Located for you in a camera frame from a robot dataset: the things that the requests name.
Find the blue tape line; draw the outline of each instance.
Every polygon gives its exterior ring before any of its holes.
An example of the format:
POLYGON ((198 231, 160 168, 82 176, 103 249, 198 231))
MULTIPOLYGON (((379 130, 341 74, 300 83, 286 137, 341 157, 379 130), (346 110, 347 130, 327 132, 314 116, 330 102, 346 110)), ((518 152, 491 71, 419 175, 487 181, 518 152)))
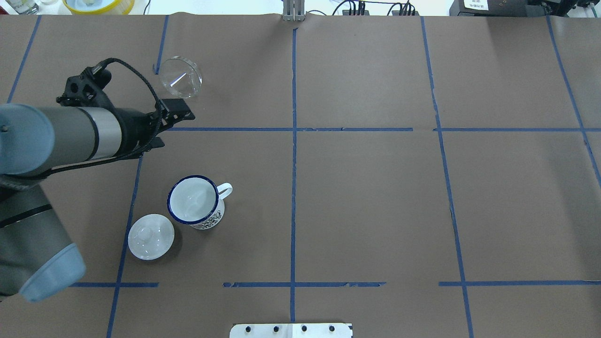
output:
POLYGON ((174 132, 291 132, 292 128, 196 128, 196 127, 173 127, 168 131, 174 132))
MULTIPOLYGON (((73 283, 69 287, 116 287, 116 283, 93 283, 82 281, 73 283)), ((159 283, 121 283, 119 287, 159 287, 159 283)))
POLYGON ((598 280, 487 280, 442 281, 439 286, 553 286, 553 285, 601 285, 598 280))
POLYGON ((8 94, 8 100, 6 101, 6 103, 10 103, 13 100, 14 91, 17 89, 17 83, 19 83, 19 79, 21 78, 21 73, 23 72, 23 68, 25 67, 27 56, 29 56, 29 50, 31 49, 31 45, 34 42, 35 34, 37 33, 37 28, 40 26, 40 21, 41 16, 38 15, 38 18, 35 21, 34 30, 33 32, 31 32, 29 42, 27 43, 27 48, 25 49, 25 53, 23 54, 23 58, 21 59, 21 65, 19 66, 19 70, 17 71, 17 76, 14 77, 13 87, 10 89, 10 93, 8 94))
MULTIPOLYGON (((436 128, 438 130, 438 141, 441 146, 441 156, 442 156, 442 167, 445 173, 445 181, 447 183, 447 195, 449 199, 449 207, 451 210, 451 220, 453 221, 453 231, 455 232, 455 249, 457 251, 457 263, 459 264, 459 276, 461 277, 461 281, 465 282, 465 271, 463 270, 463 257, 461 254, 461 244, 459 242, 459 230, 457 229, 457 218, 455 216, 455 205, 453 203, 453 192, 451 190, 451 181, 449 179, 449 172, 447 167, 447 156, 445 153, 445 145, 442 139, 442 126, 441 126, 441 118, 438 113, 438 104, 436 103, 436 97, 434 95, 434 76, 432 74, 432 63, 430 61, 430 51, 428 49, 428 37, 426 35, 426 23, 424 21, 424 17, 420 16, 421 20, 421 31, 424 38, 424 51, 426 53, 426 63, 428 65, 428 76, 430 78, 430 91, 432 93, 432 104, 434 105, 434 111, 436 112, 436 128)), ((463 291, 463 305, 465 307, 465 317, 468 324, 468 333, 470 338, 474 338, 474 328, 472 326, 472 315, 469 309, 469 299, 468 299, 468 288, 466 286, 462 286, 463 291)))
POLYGON ((144 156, 140 157, 138 160, 138 169, 136 171, 136 179, 133 183, 133 192, 132 192, 132 202, 129 206, 129 216, 127 217, 127 227, 125 230, 125 237, 123 238, 123 246, 121 248, 121 259, 119 261, 119 270, 117 271, 117 282, 115 285, 115 293, 113 294, 113 303, 111 306, 111 316, 109 317, 109 325, 106 329, 106 338, 111 338, 112 335, 112 327, 115 322, 115 314, 117 313, 117 301, 119 300, 119 289, 121 284, 121 278, 123 276, 123 267, 125 266, 125 256, 127 253, 127 235, 129 233, 129 229, 132 227, 132 218, 133 218, 133 206, 136 203, 136 196, 138 195, 138 183, 140 181, 140 168, 142 167, 142 159, 144 156))
MULTIPOLYGON (((224 283, 224 287, 291 287, 287 281, 249 281, 239 283, 224 283)), ((381 287, 385 281, 297 281, 295 287, 381 287)))
POLYGON ((290 322, 296 321, 296 30, 292 30, 292 215, 290 229, 290 322))
POLYGON ((156 65, 154 67, 154 74, 159 73, 160 62, 163 58, 163 47, 165 46, 165 36, 167 35, 167 24, 169 23, 169 16, 165 16, 165 23, 163 23, 163 35, 160 37, 160 46, 159 46, 159 57, 156 59, 156 65))
POLYGON ((595 161, 595 156, 593 155, 593 150, 591 149, 591 145, 588 142, 587 132, 584 129, 584 124, 582 123, 582 117, 580 116, 580 111, 578 111, 578 106, 576 104, 576 99, 574 98, 574 94, 572 93, 572 88, 570 86, 570 81, 567 79, 566 71, 563 66, 563 62, 561 62, 561 56, 559 49, 557 49, 557 44, 555 42, 555 34, 553 33, 553 27, 551 25, 551 19, 549 16, 547 19, 547 27, 549 28, 549 35, 551 37, 551 43, 553 44, 553 50, 555 51, 555 56, 557 57, 557 63, 560 66, 561 76, 563 76, 564 82, 566 84, 567 93, 570 96, 570 101, 572 102, 572 108, 574 108, 574 113, 576 114, 576 119, 578 120, 578 125, 580 126, 582 137, 584 139, 584 144, 587 147, 588 157, 591 159, 591 163, 593 165, 593 170, 595 172, 595 176, 597 177, 597 184, 599 184, 599 188, 601 188, 601 175, 599 174, 599 168, 597 167, 597 161, 595 161))
POLYGON ((412 132, 413 128, 298 128, 299 132, 412 132))
POLYGON ((436 128, 441 132, 580 132, 580 128, 436 128))

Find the mug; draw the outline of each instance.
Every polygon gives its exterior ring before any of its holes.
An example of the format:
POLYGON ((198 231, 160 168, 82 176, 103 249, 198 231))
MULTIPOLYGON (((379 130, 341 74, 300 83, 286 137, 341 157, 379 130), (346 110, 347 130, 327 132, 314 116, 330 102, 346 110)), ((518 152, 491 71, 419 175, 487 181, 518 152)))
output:
POLYGON ((198 230, 214 227, 224 216, 223 199, 232 192, 229 183, 216 186, 200 175, 184 177, 177 182, 167 197, 167 209, 178 222, 198 230))

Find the blue rim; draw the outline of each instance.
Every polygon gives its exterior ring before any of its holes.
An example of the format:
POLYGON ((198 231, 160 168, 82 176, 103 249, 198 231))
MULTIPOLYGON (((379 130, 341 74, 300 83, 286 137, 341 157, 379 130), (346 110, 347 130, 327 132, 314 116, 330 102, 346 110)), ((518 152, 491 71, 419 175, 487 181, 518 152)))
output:
POLYGON ((217 191, 217 186, 208 177, 205 177, 202 175, 190 175, 190 176, 186 176, 186 177, 182 178, 181 180, 177 181, 177 183, 171 188, 171 190, 169 191, 169 195, 167 196, 167 209, 169 210, 169 214, 171 214, 171 216, 176 221, 178 221, 182 224, 187 224, 189 226, 191 226, 193 224, 198 224, 200 222, 207 220, 209 218, 209 216, 213 215, 213 213, 215 212, 215 209, 217 209, 217 204, 219 203, 219 197, 217 197, 215 199, 215 205, 213 205, 213 209, 211 209, 211 212, 209 212, 209 214, 206 217, 203 217, 197 221, 184 221, 184 220, 181 220, 179 217, 175 216, 175 214, 171 210, 171 203, 169 203, 169 201, 171 200, 171 194, 173 193, 173 190, 176 188, 176 186, 179 185, 182 181, 187 180, 187 179, 192 179, 192 178, 203 179, 203 180, 207 181, 208 183, 211 183, 211 185, 213 186, 213 189, 215 190, 215 195, 219 196, 219 192, 217 191))

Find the light blue cap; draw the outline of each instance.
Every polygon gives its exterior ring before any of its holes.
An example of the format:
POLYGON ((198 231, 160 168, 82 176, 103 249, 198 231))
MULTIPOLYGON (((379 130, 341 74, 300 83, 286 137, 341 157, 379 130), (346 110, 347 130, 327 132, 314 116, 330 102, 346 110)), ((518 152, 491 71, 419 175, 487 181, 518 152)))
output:
POLYGON ((23 284, 19 293, 29 302, 39 302, 69 287, 84 274, 84 259, 77 245, 71 243, 44 263, 23 284))
POLYGON ((0 174, 23 174, 44 164, 54 148, 50 120, 39 109, 0 105, 0 174))

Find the mug handle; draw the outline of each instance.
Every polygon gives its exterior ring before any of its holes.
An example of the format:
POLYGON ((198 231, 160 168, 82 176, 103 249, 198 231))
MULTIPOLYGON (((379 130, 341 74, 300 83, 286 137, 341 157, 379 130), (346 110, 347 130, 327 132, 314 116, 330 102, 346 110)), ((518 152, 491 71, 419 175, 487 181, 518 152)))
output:
POLYGON ((231 184, 229 183, 223 183, 222 185, 218 186, 217 192, 219 193, 219 199, 222 200, 225 197, 228 197, 233 189, 234 188, 232 188, 231 184))

